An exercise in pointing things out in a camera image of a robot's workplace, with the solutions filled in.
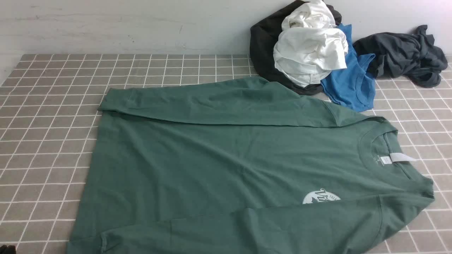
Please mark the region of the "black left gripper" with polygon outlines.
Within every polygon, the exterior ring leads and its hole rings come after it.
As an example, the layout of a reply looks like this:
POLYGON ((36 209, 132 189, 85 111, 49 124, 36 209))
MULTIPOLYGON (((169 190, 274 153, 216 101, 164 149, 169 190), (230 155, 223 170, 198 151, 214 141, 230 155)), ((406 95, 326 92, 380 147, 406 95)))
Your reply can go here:
POLYGON ((0 254, 16 254, 16 246, 14 245, 2 245, 0 247, 0 254))

